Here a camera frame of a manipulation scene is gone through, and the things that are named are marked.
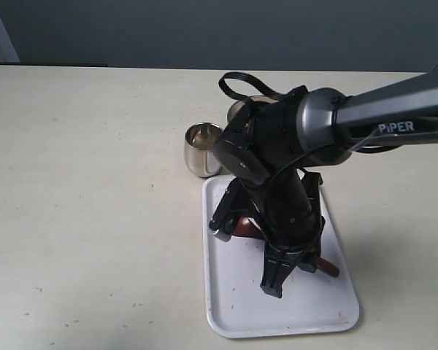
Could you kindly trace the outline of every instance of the plastic tray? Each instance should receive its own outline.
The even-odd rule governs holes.
[[[227,338],[341,332],[354,327],[360,306],[324,200],[321,256],[336,264],[340,275],[334,279],[296,268],[283,284],[282,299],[277,299],[260,288],[263,241],[232,237],[225,243],[208,228],[232,179],[216,176],[203,186],[204,281],[211,327]]]

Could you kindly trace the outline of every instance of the cup rim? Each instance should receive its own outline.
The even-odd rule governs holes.
[[[206,150],[209,150],[209,148],[193,146],[192,143],[190,142],[190,139],[188,138],[188,135],[189,135],[191,129],[197,128],[197,127],[202,126],[202,125],[212,126],[213,128],[217,129],[220,133],[223,132],[223,129],[219,125],[214,124],[213,122],[198,122],[196,124],[193,124],[192,126],[190,126],[187,129],[187,131],[185,132],[185,142],[187,143],[187,145],[191,146],[195,149],[199,149],[200,151],[206,151]]]

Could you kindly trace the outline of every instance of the gray wall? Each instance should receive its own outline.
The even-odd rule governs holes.
[[[438,0],[0,0],[22,62],[430,71]]]

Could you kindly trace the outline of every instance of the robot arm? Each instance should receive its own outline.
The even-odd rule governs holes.
[[[253,85],[274,103],[234,92],[226,79]],[[295,267],[337,276],[320,256],[324,218],[320,174],[297,168],[344,162],[351,152],[385,152],[404,144],[438,142],[438,72],[424,74],[359,96],[305,86],[280,94],[248,74],[229,72],[219,81],[238,111],[213,152],[236,179],[210,228],[230,239],[247,217],[266,241],[262,290],[282,297],[282,284]]]

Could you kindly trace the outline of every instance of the table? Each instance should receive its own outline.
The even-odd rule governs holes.
[[[319,169],[357,328],[248,341],[210,328],[204,180],[183,134],[225,126],[222,73],[0,66],[0,349],[438,349],[438,145]],[[255,74],[348,95],[414,76]]]

